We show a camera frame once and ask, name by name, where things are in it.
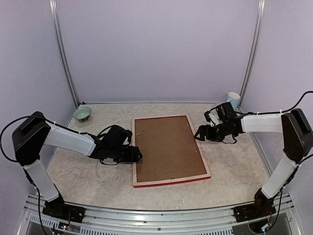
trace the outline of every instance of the brown backing board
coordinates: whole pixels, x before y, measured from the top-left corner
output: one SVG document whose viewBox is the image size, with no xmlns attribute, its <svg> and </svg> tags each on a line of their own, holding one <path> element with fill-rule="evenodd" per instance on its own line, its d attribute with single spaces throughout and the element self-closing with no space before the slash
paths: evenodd
<svg viewBox="0 0 313 235">
<path fill-rule="evenodd" d="M 148 187 L 210 178 L 186 115 L 135 119 L 134 143 L 143 161 L 134 164 L 134 186 Z"/>
</svg>

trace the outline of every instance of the wooden frame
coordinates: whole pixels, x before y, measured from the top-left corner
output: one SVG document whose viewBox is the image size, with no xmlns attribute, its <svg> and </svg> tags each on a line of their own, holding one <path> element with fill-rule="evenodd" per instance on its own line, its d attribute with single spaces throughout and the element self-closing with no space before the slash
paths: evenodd
<svg viewBox="0 0 313 235">
<path fill-rule="evenodd" d="M 137 119 L 153 119 L 153 118 L 165 118 L 165 117 L 181 117 L 181 116 L 186 116 L 187 120 L 189 122 L 189 126 L 191 128 L 191 131 L 193 135 L 195 135 L 195 129 L 192 125 L 192 122 L 190 120 L 190 117 L 185 114 L 185 115 L 166 115 L 166 116 L 160 116 L 160 117 L 140 117 L 140 118 L 133 118 L 132 121 L 132 131 L 133 134 L 135 135 L 135 120 Z M 187 183 L 187 182 L 193 182 L 193 181 L 198 181 L 198 180 L 205 180 L 205 179 L 210 179 L 211 174 L 209 171 L 209 167 L 207 165 L 207 162 L 205 158 L 203 157 L 203 151 L 201 146 L 198 144 L 198 141 L 196 141 L 198 150 L 200 152 L 201 159 L 203 161 L 203 165 L 206 171 L 206 174 L 202 175 L 196 175 L 196 176 L 190 176 L 190 177 L 184 177 L 184 178 L 177 178 L 177 179 L 168 179 L 168 180 L 158 180 L 158 181 L 149 181 L 149 182 L 138 182 L 137 181 L 137 169 L 136 169 L 136 163 L 133 163 L 133 185 L 134 188 L 143 188 L 143 187 L 155 187 L 155 186 L 161 186 L 161 185 L 172 185 L 172 184 L 181 184 L 181 183 Z M 132 139 L 132 145 L 135 146 L 135 137 Z"/>
</svg>

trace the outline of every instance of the white robotic arm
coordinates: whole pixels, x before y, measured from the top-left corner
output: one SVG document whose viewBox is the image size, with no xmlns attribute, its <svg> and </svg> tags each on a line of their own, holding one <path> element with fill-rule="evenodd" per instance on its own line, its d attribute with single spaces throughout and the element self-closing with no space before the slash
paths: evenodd
<svg viewBox="0 0 313 235">
<path fill-rule="evenodd" d="M 223 142 L 225 136 L 235 138 L 240 133 L 283 134 L 283 156 L 269 180 L 255 194 L 255 202 L 234 208 L 237 222 L 263 217 L 269 212 L 274 214 L 274 198 L 292 180 L 299 163 L 313 147 L 313 133 L 305 115 L 301 109 L 293 109 L 286 113 L 237 116 L 229 102 L 217 106 L 216 110 L 221 123 L 200 126 L 195 139 Z M 204 116 L 211 122 L 210 112 L 207 111 Z"/>
<path fill-rule="evenodd" d="M 85 209 L 67 205 L 50 179 L 40 161 L 43 145 L 51 145 L 71 150 L 93 159 L 113 158 L 119 162 L 139 162 L 142 155 L 138 147 L 130 146 L 132 132 L 113 125 L 98 136 L 80 133 L 47 120 L 40 112 L 35 112 L 25 120 L 12 135 L 16 161 L 24 168 L 29 181 L 39 189 L 46 200 L 43 214 L 71 221 L 82 222 Z"/>
</svg>

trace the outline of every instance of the white cup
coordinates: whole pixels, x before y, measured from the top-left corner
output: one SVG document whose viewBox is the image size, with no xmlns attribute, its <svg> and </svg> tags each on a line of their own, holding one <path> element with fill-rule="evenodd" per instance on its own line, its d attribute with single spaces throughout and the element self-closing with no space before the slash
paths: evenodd
<svg viewBox="0 0 313 235">
<path fill-rule="evenodd" d="M 239 100 L 240 100 L 240 95 L 238 95 L 235 92 L 230 92 L 228 93 L 226 102 L 230 102 L 231 106 L 233 106 L 233 109 L 235 110 L 238 108 Z"/>
</svg>

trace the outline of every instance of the lavender wall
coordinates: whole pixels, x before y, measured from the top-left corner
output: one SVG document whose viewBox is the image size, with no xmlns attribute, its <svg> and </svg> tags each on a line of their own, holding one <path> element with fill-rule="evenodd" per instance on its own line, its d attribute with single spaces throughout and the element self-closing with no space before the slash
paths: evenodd
<svg viewBox="0 0 313 235">
<path fill-rule="evenodd" d="M 74 110 L 61 67 L 48 1 L 0 1 L 0 130 L 38 110 L 67 124 Z M 3 145 L 13 156 L 11 131 Z M 53 148 L 45 147 L 48 164 Z M 19 164 L 0 154 L 0 234 L 13 234 L 33 190 Z"/>
<path fill-rule="evenodd" d="M 208 102 L 239 92 L 257 0 L 58 1 L 84 102 Z"/>
<path fill-rule="evenodd" d="M 303 92 L 313 90 L 313 3 L 268 0 L 260 43 L 244 111 L 276 111 L 292 107 Z M 313 127 L 313 95 L 300 103 Z M 280 135 L 258 134 L 272 168 L 281 158 Z M 305 234 L 313 231 L 313 159 L 303 164 L 289 187 Z"/>
</svg>

